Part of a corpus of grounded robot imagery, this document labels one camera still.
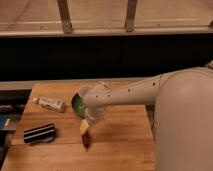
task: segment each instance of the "yellow object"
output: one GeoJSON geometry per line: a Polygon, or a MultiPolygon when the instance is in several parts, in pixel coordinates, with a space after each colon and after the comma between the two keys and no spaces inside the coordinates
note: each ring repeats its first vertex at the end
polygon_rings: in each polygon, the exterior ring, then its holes
{"type": "Polygon", "coordinates": [[[84,135],[87,132],[87,130],[89,129],[89,127],[90,127],[90,125],[87,122],[87,120],[83,119],[81,121],[81,126],[80,126],[80,133],[81,133],[81,135],[84,135]]]}

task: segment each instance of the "white bottle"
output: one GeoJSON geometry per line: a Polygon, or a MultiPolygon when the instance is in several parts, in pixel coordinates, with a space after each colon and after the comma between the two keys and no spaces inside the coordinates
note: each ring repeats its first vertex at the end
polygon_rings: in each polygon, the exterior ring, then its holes
{"type": "Polygon", "coordinates": [[[36,104],[41,105],[43,108],[54,110],[57,112],[64,112],[66,109],[66,104],[59,99],[54,99],[50,97],[36,97],[33,98],[36,104]]]}

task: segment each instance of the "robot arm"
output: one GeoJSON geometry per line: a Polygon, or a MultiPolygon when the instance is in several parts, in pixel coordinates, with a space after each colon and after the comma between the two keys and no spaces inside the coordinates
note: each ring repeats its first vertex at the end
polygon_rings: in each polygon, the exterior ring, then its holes
{"type": "Polygon", "coordinates": [[[151,78],[111,90],[107,83],[98,82],[94,87],[82,87],[78,91],[84,106],[85,118],[89,124],[103,119],[106,106],[130,104],[154,104],[160,86],[176,72],[151,78]]]}

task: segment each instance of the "wooden table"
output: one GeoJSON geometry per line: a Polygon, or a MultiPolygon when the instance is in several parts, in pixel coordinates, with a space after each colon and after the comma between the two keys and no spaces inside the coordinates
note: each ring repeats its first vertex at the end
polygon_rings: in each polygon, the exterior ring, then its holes
{"type": "MultiPolygon", "coordinates": [[[[128,82],[109,82],[112,88],[125,84],[128,82]]],[[[154,170],[153,135],[143,105],[108,107],[106,119],[90,130],[92,146],[85,151],[79,133],[81,119],[70,107],[71,98],[82,85],[85,83],[34,85],[2,171],[154,170]],[[57,113],[34,104],[32,98],[40,96],[64,100],[66,112],[57,113]],[[48,123],[57,128],[54,142],[24,144],[24,130],[48,123]]]]}

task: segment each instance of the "black wall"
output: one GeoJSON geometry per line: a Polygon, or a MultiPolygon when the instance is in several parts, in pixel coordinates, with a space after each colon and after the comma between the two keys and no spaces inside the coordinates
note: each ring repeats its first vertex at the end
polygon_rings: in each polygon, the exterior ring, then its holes
{"type": "Polygon", "coordinates": [[[213,34],[1,38],[0,81],[151,76],[213,59],[213,34]]]}

